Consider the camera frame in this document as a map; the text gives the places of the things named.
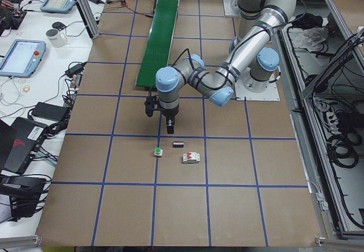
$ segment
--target green conveyor belt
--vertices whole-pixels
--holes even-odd
[[[178,0],[158,0],[136,85],[150,88],[155,74],[168,64],[177,19]]]

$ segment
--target red logo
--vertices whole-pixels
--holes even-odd
[[[13,148],[18,147],[18,146],[25,146],[25,143],[23,141],[21,141],[20,139],[17,138],[14,141]]]

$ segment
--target white mug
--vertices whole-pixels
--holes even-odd
[[[53,47],[62,47],[68,42],[67,37],[55,28],[49,29],[45,35],[48,37]]]

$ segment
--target white mounting plate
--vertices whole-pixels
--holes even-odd
[[[275,83],[269,83],[267,89],[263,93],[253,93],[247,90],[243,85],[242,79],[239,79],[235,83],[235,95],[237,100],[241,101],[244,101],[245,99],[248,101],[280,101],[277,85]]]
[[[234,9],[233,7],[231,7],[231,2],[233,0],[222,0],[224,3],[224,12],[225,12],[225,17],[239,17],[240,13],[239,13],[239,8],[237,7],[236,9]]]

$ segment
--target white desk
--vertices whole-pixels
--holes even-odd
[[[24,9],[39,10],[41,3],[34,2],[24,7]],[[92,12],[100,13],[104,7],[103,4],[95,5],[90,3]],[[52,28],[52,23],[63,22],[68,25],[72,22],[81,21],[80,14],[76,6],[68,14],[50,14],[39,12],[28,12],[23,23],[20,25],[20,29],[11,31],[9,36],[0,38],[0,54],[4,55],[8,48],[11,46],[15,39],[33,39],[43,40],[47,44],[47,50],[42,58],[40,65],[35,73],[28,79],[23,79],[24,83],[20,84],[19,79],[15,79],[16,86],[22,90],[25,85],[30,86],[30,90],[27,93],[23,93],[18,103],[24,106],[32,106],[38,102],[43,102],[55,95],[57,95],[57,81],[64,71],[67,70],[69,63],[73,61],[87,61],[89,52],[91,50],[92,41],[88,37],[88,33],[84,31],[79,37],[69,37],[68,44],[61,48],[54,48],[51,46],[46,35],[46,31]],[[68,34],[77,35],[84,28],[83,23],[76,23],[72,25],[68,30]],[[7,77],[0,77],[0,84],[5,82]],[[60,94],[59,96],[49,101],[50,104],[63,105],[63,99],[61,95],[65,92],[65,84],[63,79],[59,82]],[[5,99],[8,102],[14,101],[17,98],[17,91],[14,88],[12,82],[8,82],[3,87],[5,93]],[[6,114],[10,114],[18,110],[20,106],[3,106],[0,104],[0,110]],[[13,118],[3,118],[8,124],[13,122]],[[43,147],[53,154],[58,154],[63,142],[65,131],[61,132],[54,138],[44,142]],[[54,167],[46,161],[33,161],[28,167],[25,174],[42,173],[53,176]],[[18,222],[4,222],[0,224],[0,238],[9,237],[24,237],[35,234],[35,230],[38,226],[39,219],[42,212],[38,212],[31,218],[21,218]]]

